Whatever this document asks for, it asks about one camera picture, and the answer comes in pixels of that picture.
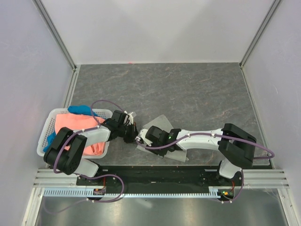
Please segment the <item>grey cloth napkin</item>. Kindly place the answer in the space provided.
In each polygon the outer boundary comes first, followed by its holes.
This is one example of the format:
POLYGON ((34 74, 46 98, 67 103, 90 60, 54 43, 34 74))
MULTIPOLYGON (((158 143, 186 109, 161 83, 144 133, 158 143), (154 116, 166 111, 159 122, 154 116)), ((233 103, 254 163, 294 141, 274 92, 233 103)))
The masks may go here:
MULTIPOLYGON (((151 120, 147 124, 143 125, 141 130, 149 129, 151 126, 156 126, 164 131, 170 131, 171 129, 173 129, 172 124, 169 122, 167 117, 163 114, 151 120)), ((180 161, 180 162, 186 162, 189 160, 187 157, 187 150, 173 151, 173 152, 168 151, 163 158, 180 161)))

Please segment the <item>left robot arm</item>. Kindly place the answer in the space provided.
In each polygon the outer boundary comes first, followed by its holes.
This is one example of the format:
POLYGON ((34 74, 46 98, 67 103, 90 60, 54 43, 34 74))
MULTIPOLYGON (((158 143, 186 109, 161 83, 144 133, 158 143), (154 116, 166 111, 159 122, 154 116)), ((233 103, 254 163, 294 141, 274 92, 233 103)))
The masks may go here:
POLYGON ((84 149, 119 137, 127 144, 134 142, 138 135, 135 116, 135 112, 116 110, 111 118, 88 129, 74 131, 63 127, 47 149, 43 160, 53 167, 54 173, 83 175, 91 184, 99 185, 103 181, 103 173, 98 171, 96 163, 83 158, 84 149))

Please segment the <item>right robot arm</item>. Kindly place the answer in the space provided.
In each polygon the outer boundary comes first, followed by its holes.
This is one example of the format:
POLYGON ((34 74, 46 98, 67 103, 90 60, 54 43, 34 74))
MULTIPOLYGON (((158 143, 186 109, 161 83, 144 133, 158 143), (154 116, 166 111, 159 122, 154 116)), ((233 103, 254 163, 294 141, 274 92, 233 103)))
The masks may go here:
POLYGON ((151 126, 142 129, 140 138, 150 152, 165 156, 168 152, 189 149, 219 151, 225 159, 215 174, 216 182, 227 185, 235 174, 253 167, 256 138, 234 124, 226 123, 223 128, 210 131, 171 129, 166 132, 151 126))

